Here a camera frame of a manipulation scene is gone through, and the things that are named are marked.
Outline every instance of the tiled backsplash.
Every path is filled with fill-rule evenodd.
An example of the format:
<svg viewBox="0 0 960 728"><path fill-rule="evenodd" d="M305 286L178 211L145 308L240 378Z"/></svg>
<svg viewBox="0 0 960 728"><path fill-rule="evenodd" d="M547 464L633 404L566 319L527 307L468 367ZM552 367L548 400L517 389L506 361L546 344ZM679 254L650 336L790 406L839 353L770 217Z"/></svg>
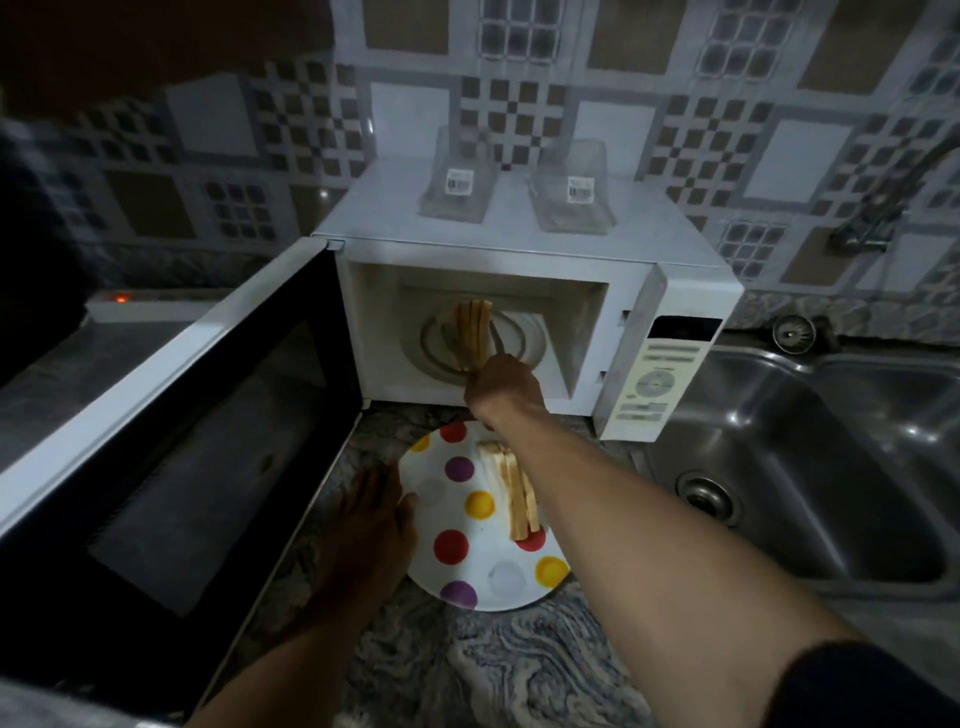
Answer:
<svg viewBox="0 0 960 728"><path fill-rule="evenodd" d="M238 283L376 155L491 130L503 169L575 137L662 188L748 288L842 333L960 344L960 153L891 251L829 232L960 133L954 0L332 0L332 53L6 123L8 153L104 283Z"/></svg>

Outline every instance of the microwave door window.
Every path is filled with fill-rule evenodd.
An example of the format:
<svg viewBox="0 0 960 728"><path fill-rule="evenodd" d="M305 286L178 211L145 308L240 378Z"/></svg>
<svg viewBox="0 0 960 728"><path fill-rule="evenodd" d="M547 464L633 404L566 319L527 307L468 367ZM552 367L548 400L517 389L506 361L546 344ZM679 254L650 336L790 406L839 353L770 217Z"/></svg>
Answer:
<svg viewBox="0 0 960 728"><path fill-rule="evenodd" d="M167 454L89 554L189 614L318 426L324 391L313 336L299 324Z"/></svg>

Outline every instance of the yellow dot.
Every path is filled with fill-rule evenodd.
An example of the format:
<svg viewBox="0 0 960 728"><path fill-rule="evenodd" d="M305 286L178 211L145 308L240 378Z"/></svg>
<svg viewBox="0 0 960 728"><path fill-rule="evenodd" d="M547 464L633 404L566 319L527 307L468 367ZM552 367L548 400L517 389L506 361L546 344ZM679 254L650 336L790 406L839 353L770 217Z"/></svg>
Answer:
<svg viewBox="0 0 960 728"><path fill-rule="evenodd" d="M464 510L471 518L482 521L493 515L496 506L493 504L493 496L487 491L473 491L464 501Z"/></svg>
<svg viewBox="0 0 960 728"><path fill-rule="evenodd" d="M547 589L553 589L560 584L569 573L570 567L566 565L566 561L556 556L544 556L534 567L537 583Z"/></svg>
<svg viewBox="0 0 960 728"><path fill-rule="evenodd" d="M430 447L430 433L423 435L416 443L410 446L411 452L423 452Z"/></svg>

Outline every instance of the bread slice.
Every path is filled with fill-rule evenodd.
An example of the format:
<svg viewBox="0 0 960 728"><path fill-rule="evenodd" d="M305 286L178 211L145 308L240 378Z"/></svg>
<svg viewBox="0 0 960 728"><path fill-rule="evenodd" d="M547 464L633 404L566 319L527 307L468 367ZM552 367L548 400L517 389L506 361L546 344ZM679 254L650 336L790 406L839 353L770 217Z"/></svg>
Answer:
<svg viewBox="0 0 960 728"><path fill-rule="evenodd" d="M493 304L481 299L461 301L453 309L457 337L462 349L459 358L454 355L457 369L469 371L479 369L487 363L489 355L489 329Z"/></svg>
<svg viewBox="0 0 960 728"><path fill-rule="evenodd" d="M510 538L522 541L540 530L537 498L530 478L516 462L514 452L495 440L477 443L490 477L499 485L507 503Z"/></svg>

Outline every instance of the person's right hand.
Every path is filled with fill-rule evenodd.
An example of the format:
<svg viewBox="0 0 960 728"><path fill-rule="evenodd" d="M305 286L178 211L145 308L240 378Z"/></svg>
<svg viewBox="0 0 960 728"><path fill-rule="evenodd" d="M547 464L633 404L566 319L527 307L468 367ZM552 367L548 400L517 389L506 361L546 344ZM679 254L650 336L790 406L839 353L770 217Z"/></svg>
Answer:
<svg viewBox="0 0 960 728"><path fill-rule="evenodd" d="M470 373L464 401L477 420L494 429L499 418L516 407L546 409L533 370L508 353L490 357L482 369Z"/></svg>

